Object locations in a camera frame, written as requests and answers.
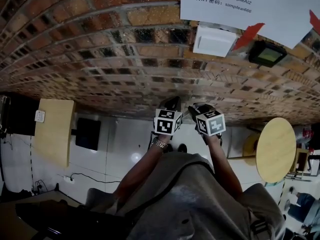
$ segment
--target tile floor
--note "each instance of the tile floor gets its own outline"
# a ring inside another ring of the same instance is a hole
[[[153,123],[76,114],[74,127],[79,117],[101,121],[98,151],[76,146],[75,137],[72,136],[68,168],[59,167],[43,159],[33,148],[33,136],[13,134],[1,140],[3,172],[9,190],[30,191],[36,181],[43,180],[49,190],[54,189],[56,183],[59,183],[62,192],[84,203],[89,188],[97,188],[107,193],[112,193],[117,188],[119,183],[100,183],[83,175],[74,175],[74,184],[71,184],[64,181],[64,175],[83,173],[97,181],[121,181],[147,151]],[[227,127],[227,131],[222,135],[224,152],[229,153],[230,157],[241,156],[243,141],[250,133],[251,131],[243,127]],[[189,153],[199,153],[210,161],[208,147],[195,131],[193,124],[183,124],[171,143],[174,148],[185,143]],[[230,160],[230,164],[244,190],[255,183],[264,184],[256,166],[250,166],[243,160]]]

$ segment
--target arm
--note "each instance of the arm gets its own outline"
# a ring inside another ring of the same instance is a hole
[[[206,136],[216,180],[233,198],[242,194],[240,182],[232,170],[217,136]]]
[[[159,135],[159,140],[168,144],[170,135]],[[132,195],[132,193],[140,186],[140,184],[151,174],[156,167],[163,149],[156,145],[151,145],[149,150],[141,158],[141,160],[132,167],[132,169],[124,176],[119,186],[113,193],[120,199],[121,203]]]

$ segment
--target wooden table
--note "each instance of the wooden table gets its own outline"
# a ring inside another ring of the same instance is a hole
[[[290,123],[277,117],[266,124],[256,148],[256,167],[267,183],[283,179],[296,156],[296,136]]]
[[[64,168],[69,166],[71,124],[75,112],[73,100],[42,98],[39,110],[44,122],[36,122],[34,148],[38,155]]]

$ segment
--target wristwatch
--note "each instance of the wristwatch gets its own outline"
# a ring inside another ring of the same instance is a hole
[[[152,145],[156,145],[159,148],[162,148],[163,150],[165,150],[168,147],[168,144],[164,143],[163,141],[161,141],[160,139],[158,139],[158,137],[155,137],[152,141]]]

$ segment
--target person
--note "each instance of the person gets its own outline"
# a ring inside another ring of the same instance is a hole
[[[212,165],[199,154],[166,152],[159,135],[112,194],[91,211],[131,217],[130,240],[281,240],[283,215],[262,184],[243,192],[217,136],[205,136]]]
[[[298,198],[296,202],[298,205],[292,204],[288,199],[284,210],[289,216],[304,224],[306,233],[315,233],[313,239],[317,239],[320,236],[320,200],[311,194],[297,192],[294,186],[289,188],[289,193]]]

